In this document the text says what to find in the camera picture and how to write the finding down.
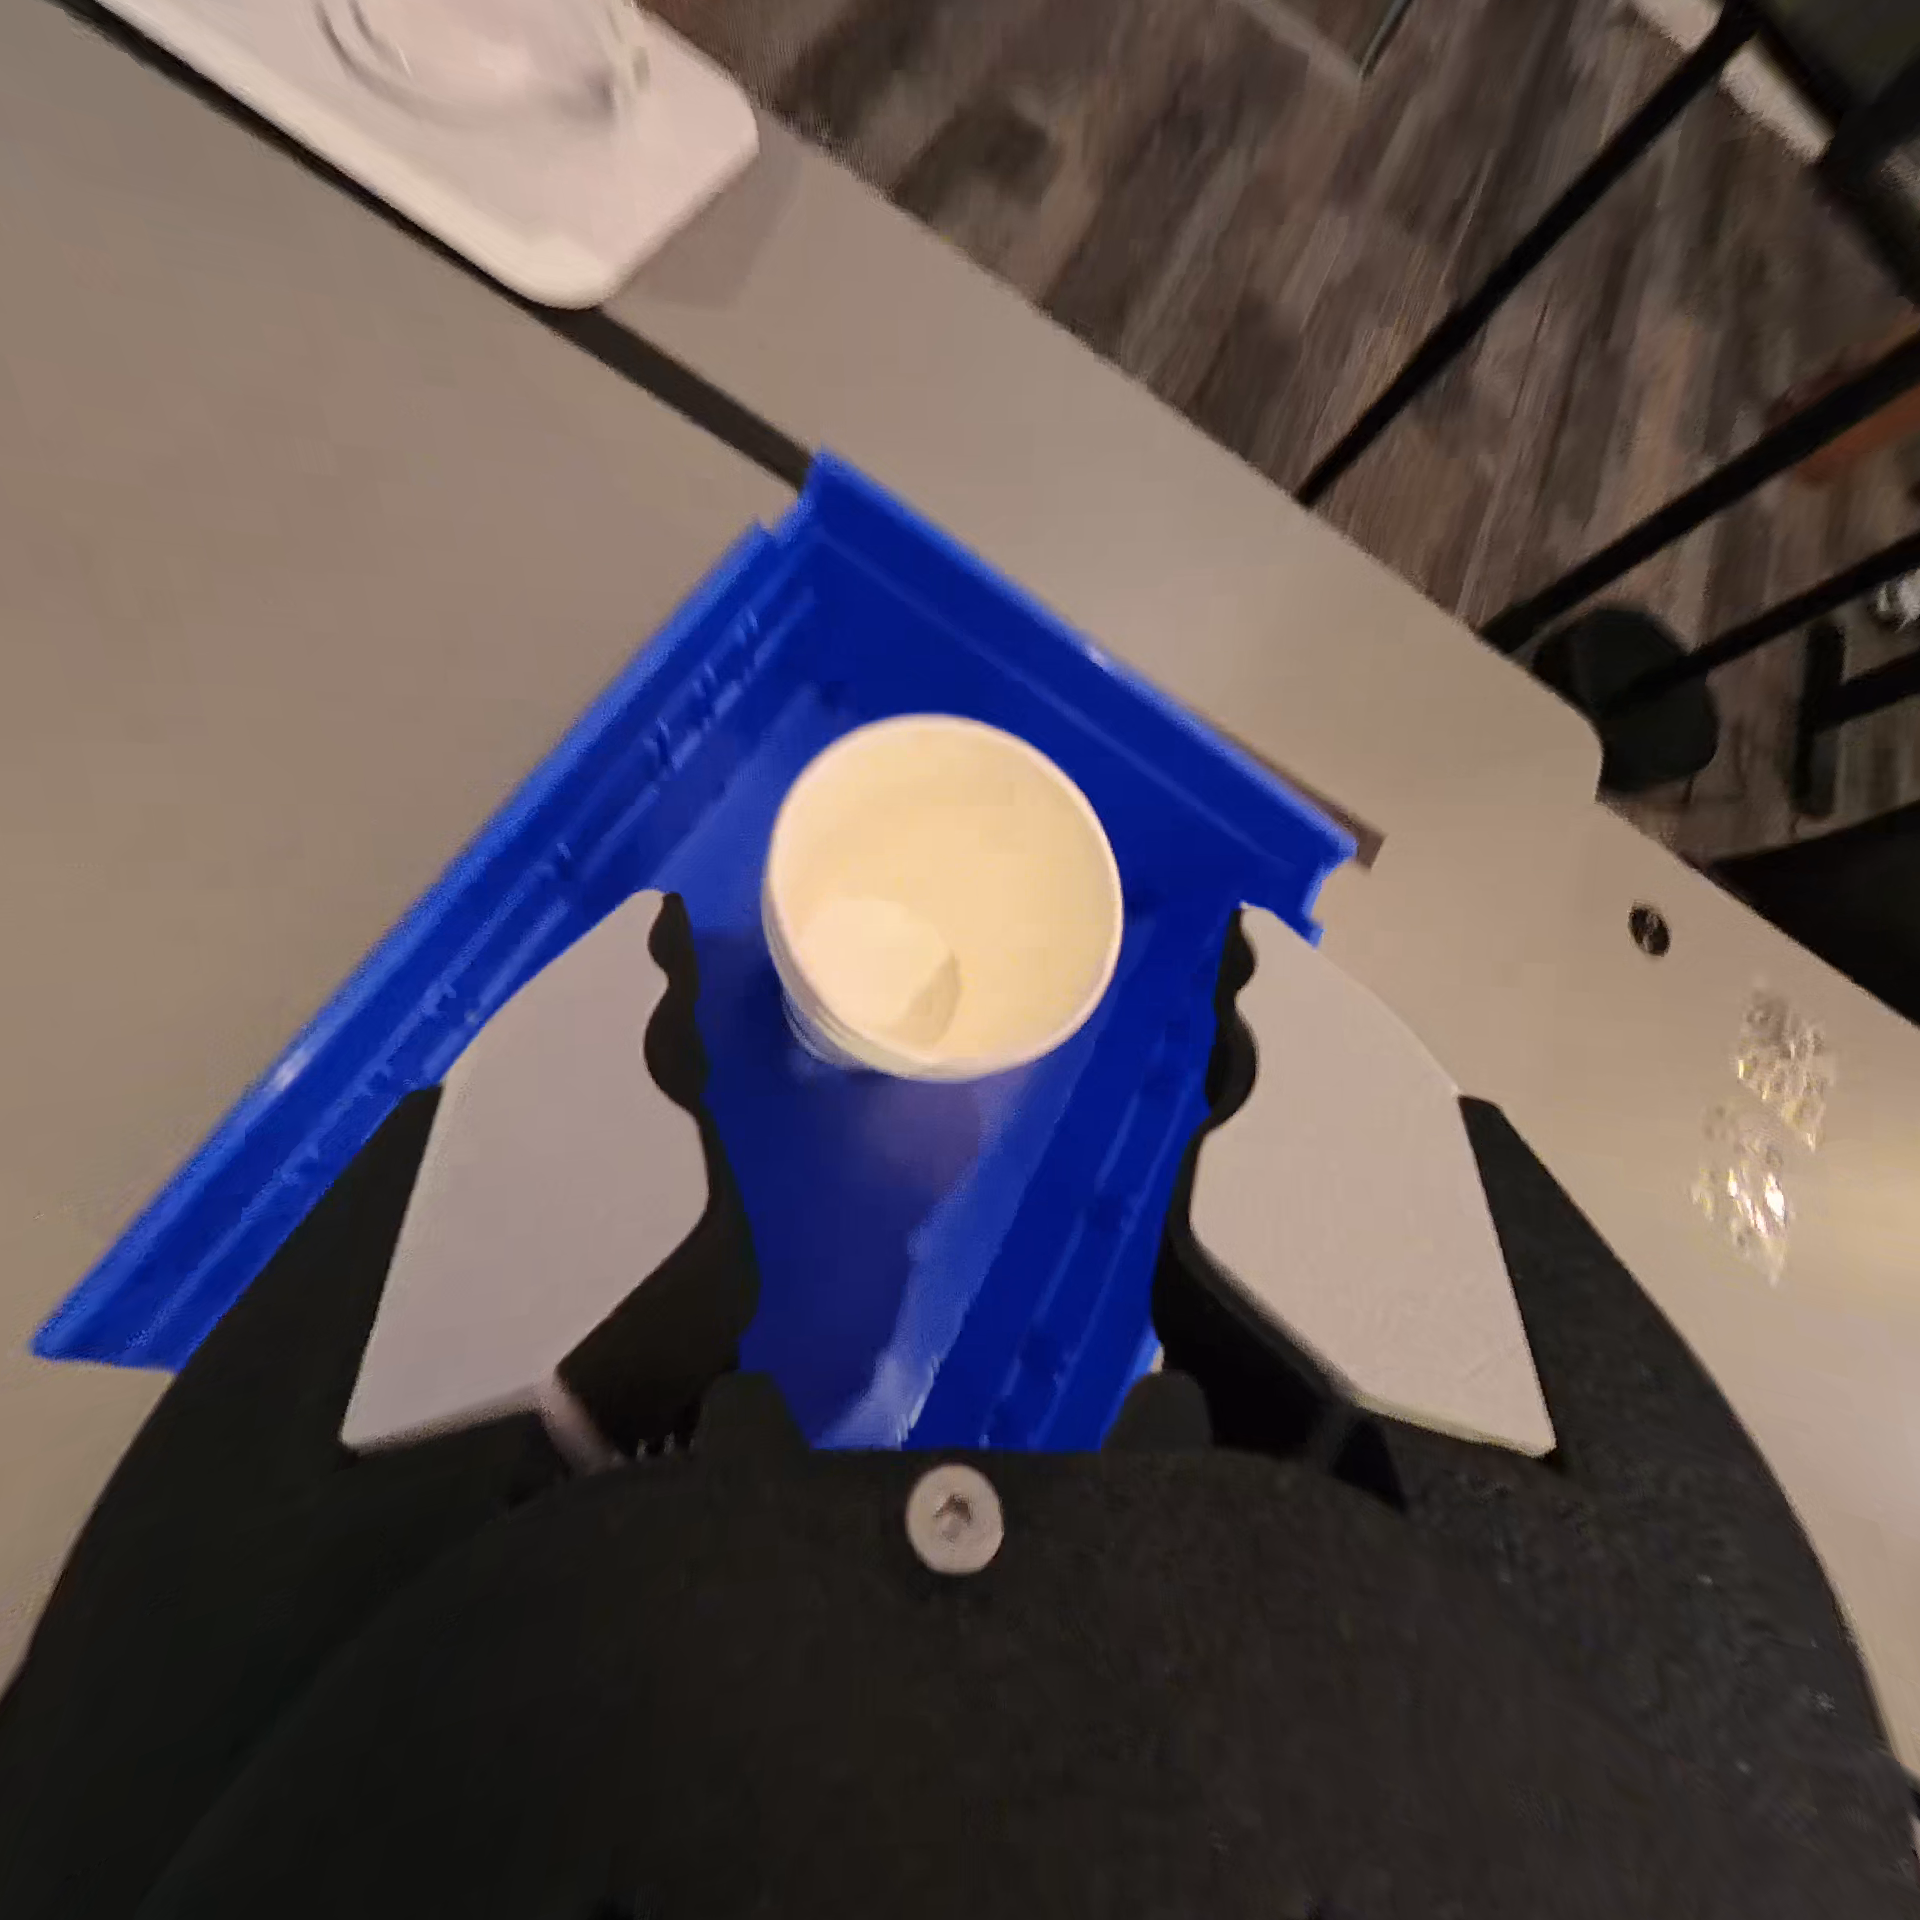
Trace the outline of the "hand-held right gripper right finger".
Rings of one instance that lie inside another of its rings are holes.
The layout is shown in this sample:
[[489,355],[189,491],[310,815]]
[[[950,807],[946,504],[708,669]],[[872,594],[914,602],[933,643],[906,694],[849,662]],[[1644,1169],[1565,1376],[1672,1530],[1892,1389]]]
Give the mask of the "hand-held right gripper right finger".
[[1453,1074],[1270,906],[1237,906],[1206,1118],[1163,1208],[1163,1360],[1221,1441],[1355,1415],[1549,1460],[1549,1401]]

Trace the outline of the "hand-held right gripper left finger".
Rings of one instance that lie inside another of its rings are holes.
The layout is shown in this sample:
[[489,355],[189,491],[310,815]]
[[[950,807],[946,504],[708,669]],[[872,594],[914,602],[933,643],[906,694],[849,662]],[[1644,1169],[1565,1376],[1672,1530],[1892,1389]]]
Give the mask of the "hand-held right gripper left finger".
[[697,992],[684,898],[639,889],[480,1022],[434,1089],[351,1454],[524,1412],[583,1464],[697,1431],[760,1316]]

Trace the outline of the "blue plastic bin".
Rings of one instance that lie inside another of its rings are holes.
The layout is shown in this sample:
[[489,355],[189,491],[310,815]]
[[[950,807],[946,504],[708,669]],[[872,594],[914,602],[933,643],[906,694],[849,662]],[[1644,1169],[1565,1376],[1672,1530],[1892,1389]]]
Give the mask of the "blue plastic bin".
[[[810,759],[888,714],[1032,736],[1107,831],[1122,961],[1036,1068],[897,1085],[819,1068],[784,1017],[760,928],[776,812]],[[1150,1360],[1230,914],[1313,945],[1354,852],[1318,807],[819,451],[801,504],[576,714],[32,1349],[179,1376],[409,1089],[623,898],[673,889],[760,1244],[744,1368],[784,1380],[819,1447],[1097,1447]]]

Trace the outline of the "clear crinkled plastic piece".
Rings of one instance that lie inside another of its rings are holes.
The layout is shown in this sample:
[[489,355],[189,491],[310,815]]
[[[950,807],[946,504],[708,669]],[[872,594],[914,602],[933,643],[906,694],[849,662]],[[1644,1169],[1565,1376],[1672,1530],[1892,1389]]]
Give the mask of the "clear crinkled plastic piece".
[[1700,1169],[1692,1196],[1727,1254],[1769,1292],[1785,1275],[1794,1206],[1812,1154],[1822,1153],[1834,1085],[1844,1052],[1829,1028],[1759,978],[1741,1012],[1730,1080],[1700,1115]]

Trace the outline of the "black round stand base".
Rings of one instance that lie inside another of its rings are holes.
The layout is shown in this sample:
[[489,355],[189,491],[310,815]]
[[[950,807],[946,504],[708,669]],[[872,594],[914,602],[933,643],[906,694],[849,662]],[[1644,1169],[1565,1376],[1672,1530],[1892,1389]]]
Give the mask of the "black round stand base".
[[1535,677],[1600,734],[1600,790],[1647,798],[1696,781],[1720,759],[1710,677],[1677,677],[1692,646],[1644,607],[1592,607],[1538,636]]

